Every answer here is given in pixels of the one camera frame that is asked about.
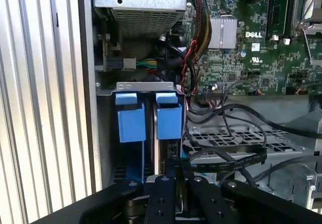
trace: corrugated metal surface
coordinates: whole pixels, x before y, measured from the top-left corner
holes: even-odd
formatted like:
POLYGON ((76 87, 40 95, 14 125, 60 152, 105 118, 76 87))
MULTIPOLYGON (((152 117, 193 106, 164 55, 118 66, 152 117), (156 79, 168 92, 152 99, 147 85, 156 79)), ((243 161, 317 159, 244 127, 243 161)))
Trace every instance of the corrugated metal surface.
POLYGON ((80 49, 77 0, 0 0, 2 224, 91 194, 80 49))

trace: vent slot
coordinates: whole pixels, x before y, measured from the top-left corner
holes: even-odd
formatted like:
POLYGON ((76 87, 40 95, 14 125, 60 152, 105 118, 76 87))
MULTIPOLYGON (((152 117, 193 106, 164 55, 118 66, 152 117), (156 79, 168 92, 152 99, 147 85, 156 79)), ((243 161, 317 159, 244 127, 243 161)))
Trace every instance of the vent slot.
POLYGON ((176 11, 138 11, 113 9, 125 38, 155 38, 168 31, 183 15, 176 11))

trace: yellow wire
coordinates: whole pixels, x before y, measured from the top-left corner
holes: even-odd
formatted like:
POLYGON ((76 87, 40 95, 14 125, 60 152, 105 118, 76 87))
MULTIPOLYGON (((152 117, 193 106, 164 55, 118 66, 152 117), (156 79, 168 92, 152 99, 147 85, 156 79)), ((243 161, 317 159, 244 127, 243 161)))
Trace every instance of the yellow wire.
POLYGON ((144 61, 144 62, 147 62, 147 63, 150 63, 150 64, 157 64, 156 60, 147 60, 147 61, 144 61))
POLYGON ((210 24, 210 17, 208 12, 206 12, 206 18, 207 18, 207 26, 206 26, 206 34, 205 34, 205 38, 200 46, 199 51, 197 52, 197 56, 199 57, 200 53, 203 51, 203 49, 206 47, 207 44, 207 39, 208 39, 208 35, 209 35, 209 24, 210 24))

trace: heatsink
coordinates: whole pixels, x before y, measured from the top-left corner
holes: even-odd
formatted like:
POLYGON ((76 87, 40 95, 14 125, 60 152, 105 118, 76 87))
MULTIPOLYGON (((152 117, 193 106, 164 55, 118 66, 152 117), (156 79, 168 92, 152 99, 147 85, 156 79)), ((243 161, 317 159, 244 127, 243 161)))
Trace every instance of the heatsink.
POLYGON ((156 38, 167 32, 185 13, 186 0, 94 0, 109 8, 125 38, 156 38))
POLYGON ((217 17, 210 19, 212 34, 209 49, 235 49, 237 19, 217 17))

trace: green circuit board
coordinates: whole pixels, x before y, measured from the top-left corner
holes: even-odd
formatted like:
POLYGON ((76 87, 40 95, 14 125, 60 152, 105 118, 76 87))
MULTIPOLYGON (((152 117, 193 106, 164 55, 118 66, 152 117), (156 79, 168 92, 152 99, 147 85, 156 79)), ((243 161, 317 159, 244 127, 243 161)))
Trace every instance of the green circuit board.
MULTIPOLYGON (((239 80, 256 85, 262 95, 293 95, 296 89, 306 84, 321 83, 322 68, 310 65, 302 37, 293 38, 290 45, 285 45, 283 39, 273 41, 268 38, 270 35, 283 34, 287 23, 288 0, 274 0, 274 8, 270 0, 254 5, 244 1, 208 0, 211 17, 226 12, 237 18, 237 42, 235 49, 209 49, 198 61, 201 68, 198 95, 221 93, 239 80), (246 32, 254 32, 260 37, 246 37, 246 32), (212 86, 216 86, 215 91, 211 90, 212 86)), ((193 37, 195 17, 192 3, 188 0, 183 19, 187 43, 193 37)), ((318 37, 310 38, 308 44, 312 58, 322 59, 322 40, 318 37)), ((252 88, 236 87, 232 94, 252 93, 252 88)), ((322 94, 322 87, 308 89, 303 94, 322 94)))

